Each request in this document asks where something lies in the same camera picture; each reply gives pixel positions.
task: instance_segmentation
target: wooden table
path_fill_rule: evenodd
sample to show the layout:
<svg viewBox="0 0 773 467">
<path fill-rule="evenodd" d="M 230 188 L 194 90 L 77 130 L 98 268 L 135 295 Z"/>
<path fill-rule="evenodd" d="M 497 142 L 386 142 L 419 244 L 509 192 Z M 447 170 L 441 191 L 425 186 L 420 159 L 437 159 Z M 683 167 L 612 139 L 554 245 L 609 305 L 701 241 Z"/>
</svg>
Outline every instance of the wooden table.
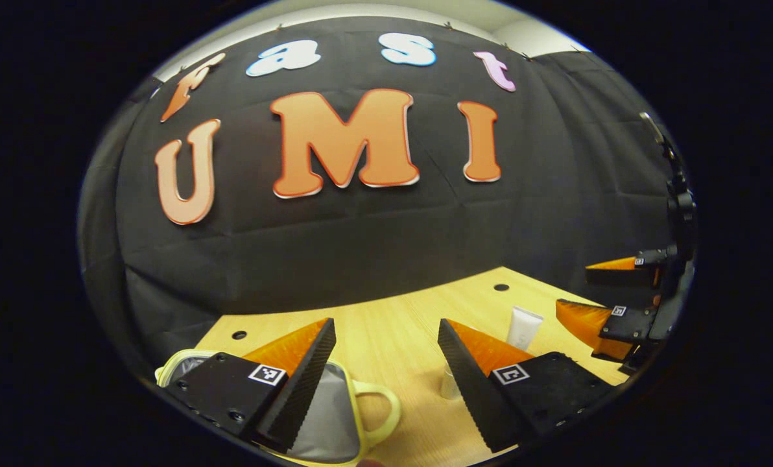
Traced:
<svg viewBox="0 0 773 467">
<path fill-rule="evenodd" d="M 494 290 L 499 283 L 510 289 Z M 345 366 L 357 381 L 386 385 L 402 404 L 398 428 L 366 458 L 377 459 L 386 467 L 464 466 L 505 451 L 492 454 L 484 445 L 461 397 L 447 400 L 439 395 L 446 364 L 436 341 L 442 317 L 505 340 L 511 309 L 519 305 L 544 317 L 529 353 L 562 352 L 609 384 L 626 381 L 628 376 L 617 370 L 619 363 L 591 358 L 591 348 L 556 321 L 554 302 L 558 298 L 594 304 L 510 269 L 496 268 L 362 304 L 268 315 L 224 315 L 196 348 L 244 355 L 309 323 L 333 317 L 337 343 L 330 358 Z M 248 336 L 235 340 L 232 334 L 236 331 L 246 331 Z M 358 404 L 366 429 L 378 427 L 387 416 L 388 403 L 383 397 L 359 397 Z"/>
</svg>

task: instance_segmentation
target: black cloth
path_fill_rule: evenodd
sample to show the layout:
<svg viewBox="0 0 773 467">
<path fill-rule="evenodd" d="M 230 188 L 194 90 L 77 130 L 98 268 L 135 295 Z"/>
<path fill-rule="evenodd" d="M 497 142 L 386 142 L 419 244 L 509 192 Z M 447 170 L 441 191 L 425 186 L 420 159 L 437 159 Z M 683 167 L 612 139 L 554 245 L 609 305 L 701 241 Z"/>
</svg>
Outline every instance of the black cloth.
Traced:
<svg viewBox="0 0 773 467">
<path fill-rule="evenodd" d="M 436 62 L 387 62 L 377 41 L 385 32 L 425 36 Z M 319 62 L 245 75 L 262 51 L 301 39 L 318 42 Z M 164 124 L 176 83 L 202 61 L 122 112 L 125 131 L 108 134 L 84 183 L 79 247 L 93 306 L 125 342 L 119 345 L 138 346 L 151 366 L 196 345 L 223 313 L 353 304 L 498 266 L 605 304 L 650 300 L 651 291 L 588 286 L 583 278 L 586 264 L 669 242 L 669 169 L 638 113 L 660 119 L 591 53 L 529 62 L 485 39 L 398 18 L 314 21 L 223 51 L 226 58 Z M 499 88 L 474 51 L 505 63 L 516 91 Z M 277 198 L 282 139 L 271 101 L 319 92 L 346 120 L 374 88 L 413 96 L 407 132 L 420 180 L 371 189 L 355 175 L 339 189 L 313 157 L 322 191 Z M 462 174 L 468 139 L 459 101 L 497 112 L 501 180 L 475 184 Z M 202 222 L 179 226 L 161 210 L 153 158 L 181 139 L 177 183 L 190 195 L 187 134 L 211 118 L 222 121 L 213 144 L 214 203 Z M 363 163 L 365 154 L 356 174 Z"/>
</svg>

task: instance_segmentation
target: white tube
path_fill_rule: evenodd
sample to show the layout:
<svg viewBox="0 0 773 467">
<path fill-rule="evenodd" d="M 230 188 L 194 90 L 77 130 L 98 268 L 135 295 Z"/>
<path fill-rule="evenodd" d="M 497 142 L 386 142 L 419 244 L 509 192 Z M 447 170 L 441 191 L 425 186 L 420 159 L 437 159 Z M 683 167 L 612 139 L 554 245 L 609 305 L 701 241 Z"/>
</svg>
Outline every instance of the white tube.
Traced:
<svg viewBox="0 0 773 467">
<path fill-rule="evenodd" d="M 522 307 L 514 307 L 510 319 L 508 343 L 515 348 L 527 351 L 531 341 L 537 335 L 541 322 L 543 322 L 543 317 L 538 314 Z"/>
</svg>

